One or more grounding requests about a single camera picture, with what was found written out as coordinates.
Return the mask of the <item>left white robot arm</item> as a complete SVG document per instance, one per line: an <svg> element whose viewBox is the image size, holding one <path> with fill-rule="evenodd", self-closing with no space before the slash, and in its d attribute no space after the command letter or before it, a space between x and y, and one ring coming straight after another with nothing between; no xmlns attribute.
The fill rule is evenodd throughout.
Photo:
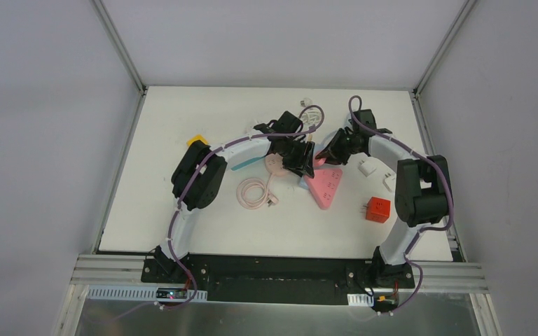
<svg viewBox="0 0 538 336"><path fill-rule="evenodd" d="M283 167L301 177L314 177L315 144L310 135L323 124L322 107L313 104L303 109L319 112L319 121L305 127L303 121L285 111L278 119L255 125L242 136L215 148L200 140L189 147L171 177L174 211L167 236L155 247L153 258L158 272L167 282L177 283L191 272L182 258L188 254L188 218L216 198L229 164L239 165L252 158L276 153Z"/></svg>

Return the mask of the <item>pink power strip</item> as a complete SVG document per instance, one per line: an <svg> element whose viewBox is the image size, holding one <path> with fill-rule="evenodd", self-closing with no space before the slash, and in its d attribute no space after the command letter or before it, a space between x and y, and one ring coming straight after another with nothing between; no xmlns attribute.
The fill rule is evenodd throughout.
<svg viewBox="0 0 538 336"><path fill-rule="evenodd" d="M331 206L342 176L342 169L330 168L315 170L313 177L303 177L312 198L321 210L327 210Z"/></svg>

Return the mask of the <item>yellow cube adapter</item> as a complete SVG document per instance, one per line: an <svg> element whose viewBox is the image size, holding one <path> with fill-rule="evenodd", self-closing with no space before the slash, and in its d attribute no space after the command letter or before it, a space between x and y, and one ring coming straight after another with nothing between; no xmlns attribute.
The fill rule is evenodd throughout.
<svg viewBox="0 0 538 336"><path fill-rule="evenodd" d="M201 142L203 143L204 145L208 146L209 145L209 142L208 140L206 140L206 138L204 138L204 136L202 136L201 134L197 134L195 135L194 137L192 137L191 139L189 139L187 142L186 142L186 145L188 147L190 147L192 144L194 144L195 142Z"/></svg>

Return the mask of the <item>red cube adapter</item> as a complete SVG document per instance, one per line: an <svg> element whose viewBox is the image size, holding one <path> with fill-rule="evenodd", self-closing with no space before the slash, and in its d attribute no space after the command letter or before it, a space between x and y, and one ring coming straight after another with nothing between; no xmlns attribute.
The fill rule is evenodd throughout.
<svg viewBox="0 0 538 336"><path fill-rule="evenodd" d="M372 197L362 209L364 218L375 223L385 223L391 213L391 201L380 197Z"/></svg>

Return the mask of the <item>white pink small adapter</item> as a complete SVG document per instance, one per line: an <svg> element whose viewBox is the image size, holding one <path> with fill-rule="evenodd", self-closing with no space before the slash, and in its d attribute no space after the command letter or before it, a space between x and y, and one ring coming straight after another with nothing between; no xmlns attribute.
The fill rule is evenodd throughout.
<svg viewBox="0 0 538 336"><path fill-rule="evenodd" d="M372 160L366 159L362 160L358 165L358 170L365 176L369 177L371 174L376 172L378 168Z"/></svg>

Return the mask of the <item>teal power strip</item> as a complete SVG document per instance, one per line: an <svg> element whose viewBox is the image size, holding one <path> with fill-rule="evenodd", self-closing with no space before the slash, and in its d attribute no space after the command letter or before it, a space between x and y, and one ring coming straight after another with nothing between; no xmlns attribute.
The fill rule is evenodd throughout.
<svg viewBox="0 0 538 336"><path fill-rule="evenodd" d="M252 165L252 164L254 164L255 162L258 162L259 160L262 160L262 159L263 159L263 157L253 157L253 158L251 158L251 159L249 159L249 160L246 160L246 161L244 161L244 162L241 162L241 163L239 163L239 164L237 164L237 165L231 167L230 169L231 169L232 171L237 171L237 170L242 169L242 168L244 168L244 167L246 167L246 166Z"/></svg>

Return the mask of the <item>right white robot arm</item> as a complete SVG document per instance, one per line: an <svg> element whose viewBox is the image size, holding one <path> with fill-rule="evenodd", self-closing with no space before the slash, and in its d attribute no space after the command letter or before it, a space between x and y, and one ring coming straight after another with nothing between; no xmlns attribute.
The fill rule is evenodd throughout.
<svg viewBox="0 0 538 336"><path fill-rule="evenodd" d="M318 153L329 165L346 165L352 155L363 153L386 164L396 174L394 206L397 220L379 245L367 270L375 285L386 287L411 270L410 252L427 231L454 216L448 162L442 155L425 156L376 124L373 112L348 108L350 126L340 128Z"/></svg>

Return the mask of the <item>light blue power strip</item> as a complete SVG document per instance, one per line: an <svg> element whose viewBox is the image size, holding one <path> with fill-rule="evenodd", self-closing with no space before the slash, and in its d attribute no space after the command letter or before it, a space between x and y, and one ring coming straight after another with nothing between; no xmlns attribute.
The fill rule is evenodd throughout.
<svg viewBox="0 0 538 336"><path fill-rule="evenodd" d="M298 182L298 186L305 190L309 189L306 176L303 176L300 178L300 181Z"/></svg>

